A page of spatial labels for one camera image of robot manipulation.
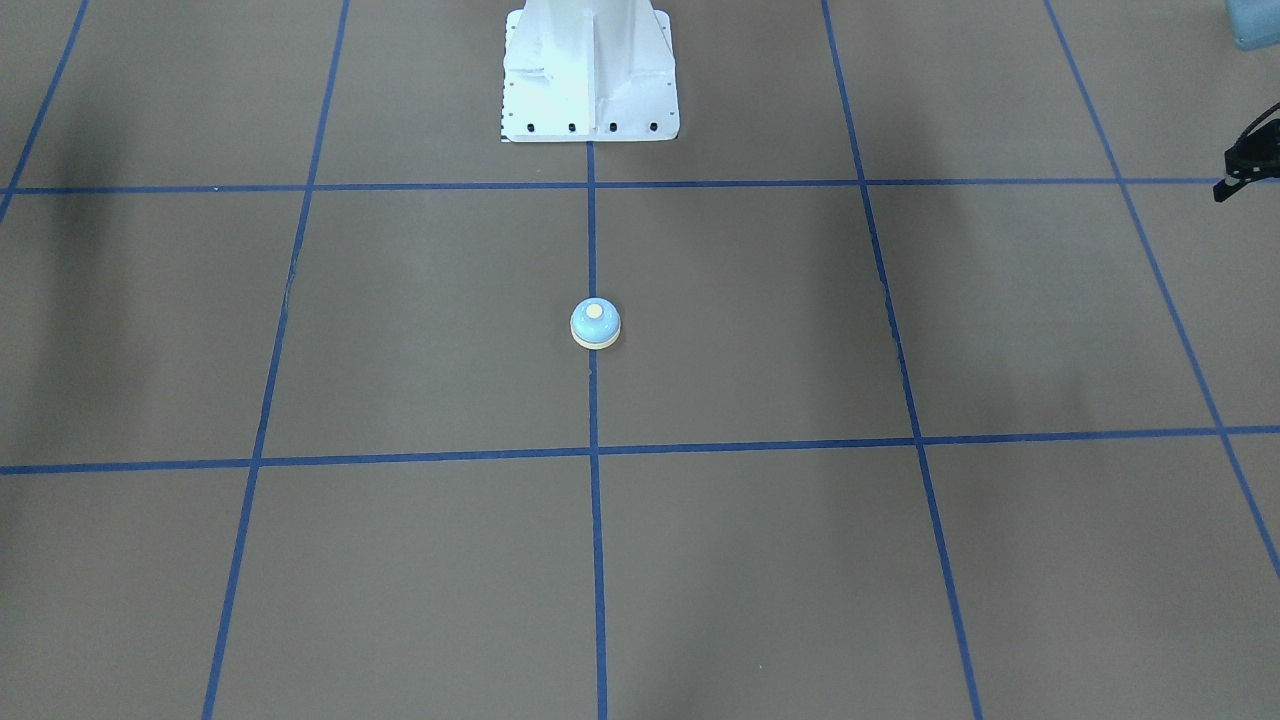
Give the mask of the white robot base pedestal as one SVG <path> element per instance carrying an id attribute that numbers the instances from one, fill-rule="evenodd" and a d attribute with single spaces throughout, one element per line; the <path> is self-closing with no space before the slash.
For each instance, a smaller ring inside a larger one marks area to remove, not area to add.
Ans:
<path id="1" fill-rule="evenodd" d="M 504 31 L 500 141 L 678 137 L 672 23 L 652 3 L 526 1 Z"/>

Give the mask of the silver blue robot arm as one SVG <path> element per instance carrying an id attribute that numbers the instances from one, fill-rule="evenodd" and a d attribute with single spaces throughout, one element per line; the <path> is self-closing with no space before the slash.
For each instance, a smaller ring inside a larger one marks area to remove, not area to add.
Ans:
<path id="1" fill-rule="evenodd" d="M 1242 51 L 1276 47 L 1277 1 L 1226 1 L 1231 36 Z M 1212 187 L 1215 202 L 1226 202 L 1244 187 L 1279 177 L 1279 105 L 1256 117 L 1222 151 L 1222 178 Z"/>

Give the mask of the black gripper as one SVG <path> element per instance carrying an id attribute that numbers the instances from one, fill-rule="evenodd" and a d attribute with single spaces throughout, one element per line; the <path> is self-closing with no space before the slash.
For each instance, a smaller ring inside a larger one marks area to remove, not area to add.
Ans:
<path id="1" fill-rule="evenodd" d="M 1260 126 L 1225 150 L 1225 177 L 1212 187 L 1215 202 L 1257 181 L 1279 177 L 1279 126 Z"/>

